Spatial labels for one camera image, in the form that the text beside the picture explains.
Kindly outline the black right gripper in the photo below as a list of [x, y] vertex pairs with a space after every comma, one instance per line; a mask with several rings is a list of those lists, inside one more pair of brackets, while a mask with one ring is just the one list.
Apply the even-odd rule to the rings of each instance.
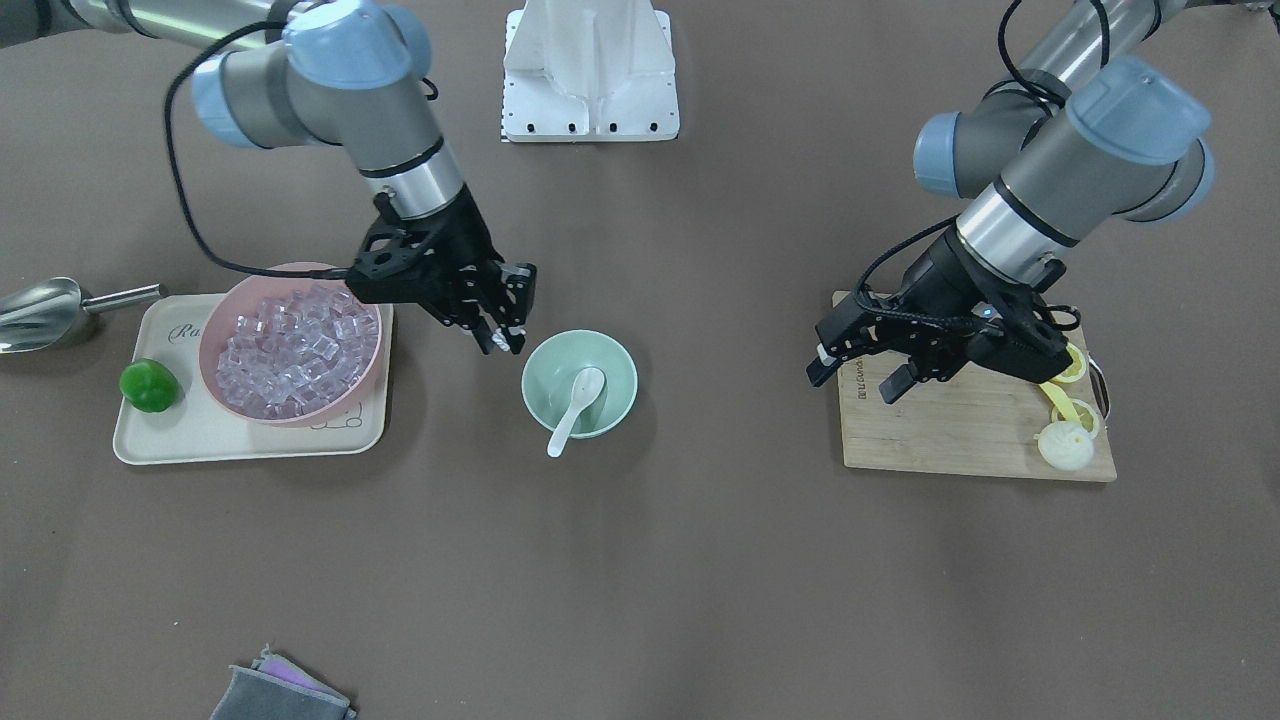
[[419, 219], [401, 217], [388, 192], [372, 201], [379, 218], [346, 273], [349, 291], [365, 304], [419, 305], [443, 325], [467, 329], [484, 355], [495, 348], [489, 316], [520, 355], [538, 268], [503, 263], [468, 186]]

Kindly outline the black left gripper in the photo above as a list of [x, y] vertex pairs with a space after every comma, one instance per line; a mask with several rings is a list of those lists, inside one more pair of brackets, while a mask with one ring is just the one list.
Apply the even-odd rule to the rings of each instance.
[[[908, 268], [899, 290], [872, 292], [870, 274], [922, 240], [931, 246]], [[905, 361], [879, 383], [887, 405], [916, 384], [952, 379], [969, 363], [1021, 380], [1051, 380], [1070, 363], [1065, 333], [1079, 327], [1080, 315], [1071, 306], [1046, 304], [1046, 287], [987, 269], [954, 228], [927, 228], [877, 258], [855, 290], [817, 323], [819, 345], [806, 378], [818, 388], [845, 363], [893, 351]]]

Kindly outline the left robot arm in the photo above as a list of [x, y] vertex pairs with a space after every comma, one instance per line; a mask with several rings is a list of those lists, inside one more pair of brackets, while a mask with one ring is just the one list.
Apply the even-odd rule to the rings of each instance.
[[975, 364], [1033, 383], [1071, 365], [1064, 305], [1043, 293], [1105, 219], [1180, 217], [1210, 191], [1210, 111], [1132, 50], [1185, 1], [1078, 1], [969, 113], [922, 128], [918, 183], [966, 208], [919, 233], [931, 246], [892, 293], [865, 279], [815, 327], [806, 374], [893, 351], [887, 404]]

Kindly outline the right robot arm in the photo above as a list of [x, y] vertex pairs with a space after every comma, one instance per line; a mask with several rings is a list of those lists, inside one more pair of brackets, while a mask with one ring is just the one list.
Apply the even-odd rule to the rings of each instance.
[[475, 338], [522, 351], [538, 270], [494, 249], [430, 106], [419, 18], [378, 1], [5, 1], [3, 46], [78, 29], [200, 49], [189, 81], [211, 135], [244, 149], [344, 149], [378, 219], [347, 268], [307, 272], [365, 304], [413, 304]]

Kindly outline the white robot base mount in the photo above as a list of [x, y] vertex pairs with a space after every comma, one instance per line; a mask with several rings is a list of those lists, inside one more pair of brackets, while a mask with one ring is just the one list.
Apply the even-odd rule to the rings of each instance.
[[526, 1], [504, 32], [503, 141], [678, 137], [672, 23], [652, 3]]

